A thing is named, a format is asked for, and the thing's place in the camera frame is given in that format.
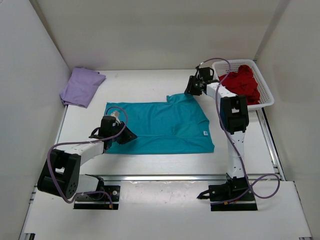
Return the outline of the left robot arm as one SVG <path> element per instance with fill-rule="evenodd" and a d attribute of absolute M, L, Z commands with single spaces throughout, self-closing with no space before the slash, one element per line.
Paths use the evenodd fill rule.
<path fill-rule="evenodd" d="M 48 151 L 40 173 L 37 189 L 61 197 L 72 203 L 78 195 L 106 196 L 102 179 L 94 175 L 80 175 L 80 167 L 96 156 L 104 154 L 113 143 L 124 145 L 137 139 L 124 121 L 114 114 L 104 116 L 84 142 L 58 143 Z"/>

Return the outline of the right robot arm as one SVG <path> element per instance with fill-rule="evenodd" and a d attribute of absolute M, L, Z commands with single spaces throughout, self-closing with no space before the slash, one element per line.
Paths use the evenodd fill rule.
<path fill-rule="evenodd" d="M 244 168 L 244 139 L 249 125 L 246 97 L 226 89 L 219 80 L 214 79 L 214 70 L 210 67 L 196 67 L 184 93 L 193 96 L 206 94 L 215 100 L 220 126 L 227 137 L 228 146 L 227 181 L 216 188 L 230 193 L 245 190 L 248 183 Z"/>

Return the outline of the purple t shirt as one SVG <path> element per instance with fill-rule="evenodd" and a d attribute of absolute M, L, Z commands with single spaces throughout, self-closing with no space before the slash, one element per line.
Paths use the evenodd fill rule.
<path fill-rule="evenodd" d="M 87 108 L 106 76 L 98 71 L 75 67 L 59 96 L 64 106 Z"/>

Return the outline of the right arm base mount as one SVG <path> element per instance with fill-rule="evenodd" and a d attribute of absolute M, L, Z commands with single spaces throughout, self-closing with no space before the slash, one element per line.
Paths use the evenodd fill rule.
<path fill-rule="evenodd" d="M 257 211 L 254 194 L 249 188 L 245 177 L 236 178 L 227 176 L 226 182 L 219 185 L 211 184 L 208 189 L 201 192 L 199 200 L 210 201 L 212 212 L 243 212 Z"/>

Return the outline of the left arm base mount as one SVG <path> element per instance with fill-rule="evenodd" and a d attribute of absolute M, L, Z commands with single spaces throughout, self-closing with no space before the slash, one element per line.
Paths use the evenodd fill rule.
<path fill-rule="evenodd" d="M 107 181 L 97 175 L 80 175 L 75 198 L 75 210 L 118 210 L 121 195 L 120 181 Z"/>

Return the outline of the teal t shirt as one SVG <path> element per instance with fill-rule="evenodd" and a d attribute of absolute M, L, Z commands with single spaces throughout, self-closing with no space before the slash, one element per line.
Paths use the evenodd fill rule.
<path fill-rule="evenodd" d="M 105 114 L 119 111 L 137 138 L 113 143 L 109 154 L 171 155 L 214 152 L 210 121 L 190 94 L 168 95 L 165 102 L 108 102 Z"/>

